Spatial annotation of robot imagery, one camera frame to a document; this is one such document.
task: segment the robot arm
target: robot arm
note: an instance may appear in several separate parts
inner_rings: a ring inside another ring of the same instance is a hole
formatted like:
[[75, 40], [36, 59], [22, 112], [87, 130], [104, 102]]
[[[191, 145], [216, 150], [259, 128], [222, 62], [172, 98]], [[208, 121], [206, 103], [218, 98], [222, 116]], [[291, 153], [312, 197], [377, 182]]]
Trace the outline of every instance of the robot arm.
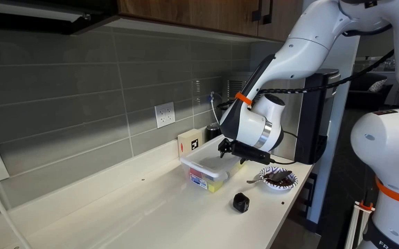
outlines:
[[316, 1], [301, 15], [283, 48], [263, 59], [220, 120], [222, 132], [227, 138], [237, 141], [237, 145], [242, 142], [254, 148], [236, 149], [241, 150], [238, 156], [269, 163], [244, 154], [244, 150], [249, 150], [265, 157], [283, 136], [280, 118], [284, 102], [270, 94], [258, 95], [259, 88], [270, 80], [302, 78], [315, 73], [349, 23], [351, 18], [339, 9], [337, 1]]
[[[222, 132], [234, 139], [242, 159], [265, 160], [283, 136], [280, 117], [284, 102], [274, 95], [258, 94], [270, 80], [302, 78], [315, 73], [326, 59], [337, 37], [348, 30], [375, 31], [389, 23], [399, 31], [399, 0], [382, 0], [377, 5], [364, 1], [319, 0], [309, 5], [290, 33], [283, 48], [265, 58], [249, 78], [237, 101], [224, 112]], [[396, 38], [396, 69], [399, 62], [399, 35]]]

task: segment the clear plastic box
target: clear plastic box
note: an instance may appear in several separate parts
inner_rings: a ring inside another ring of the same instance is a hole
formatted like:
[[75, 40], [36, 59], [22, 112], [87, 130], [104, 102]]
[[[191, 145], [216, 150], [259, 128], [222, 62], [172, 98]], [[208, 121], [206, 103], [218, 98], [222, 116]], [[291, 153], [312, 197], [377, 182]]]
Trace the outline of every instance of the clear plastic box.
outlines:
[[240, 157], [231, 153], [220, 157], [218, 145], [223, 139], [224, 136], [219, 135], [182, 157], [190, 181], [209, 192], [216, 192], [244, 166]]

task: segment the wall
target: wall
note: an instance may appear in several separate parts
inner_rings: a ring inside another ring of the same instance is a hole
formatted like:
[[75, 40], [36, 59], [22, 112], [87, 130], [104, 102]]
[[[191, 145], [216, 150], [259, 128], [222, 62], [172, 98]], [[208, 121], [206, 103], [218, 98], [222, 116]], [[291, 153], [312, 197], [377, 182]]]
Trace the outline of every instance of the wall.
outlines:
[[[0, 30], [6, 206], [46, 195], [213, 121], [220, 76], [249, 67], [249, 44], [111, 27], [80, 35]], [[157, 128], [154, 105], [175, 102]]]

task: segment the white cable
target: white cable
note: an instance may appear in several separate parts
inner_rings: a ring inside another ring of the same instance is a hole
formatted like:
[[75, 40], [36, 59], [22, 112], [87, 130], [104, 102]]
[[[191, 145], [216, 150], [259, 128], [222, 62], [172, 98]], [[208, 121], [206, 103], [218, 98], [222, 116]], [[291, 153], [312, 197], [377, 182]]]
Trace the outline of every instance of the white cable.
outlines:
[[212, 112], [213, 112], [213, 116], [215, 116], [215, 120], [216, 120], [216, 123], [219, 123], [219, 120], [218, 120], [218, 116], [216, 116], [216, 112], [215, 112], [215, 103], [213, 103], [213, 91], [211, 91], [211, 106], [212, 106]]
[[17, 228], [17, 225], [11, 221], [1, 199], [0, 199], [0, 211], [4, 217], [4, 219], [7, 221], [8, 226], [14, 231], [14, 233], [17, 235], [17, 237], [19, 239], [21, 244], [24, 249], [31, 249], [31, 244], [28, 243], [28, 240], [22, 236], [22, 233], [19, 232], [19, 229]]

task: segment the cabinet door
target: cabinet door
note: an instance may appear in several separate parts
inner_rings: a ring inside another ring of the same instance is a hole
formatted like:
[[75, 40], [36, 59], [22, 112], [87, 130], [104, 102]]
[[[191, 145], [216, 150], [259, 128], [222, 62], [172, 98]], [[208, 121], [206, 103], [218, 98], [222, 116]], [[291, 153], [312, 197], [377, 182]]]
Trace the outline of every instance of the cabinet door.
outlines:
[[252, 12], [259, 8], [259, 0], [220, 0], [219, 29], [256, 35], [258, 22]]
[[272, 22], [259, 23], [259, 37], [285, 40], [302, 12], [302, 0], [263, 0], [263, 15], [270, 13]]
[[188, 0], [118, 0], [119, 13], [170, 23], [190, 23]]
[[190, 24], [219, 30], [222, 0], [190, 0]]

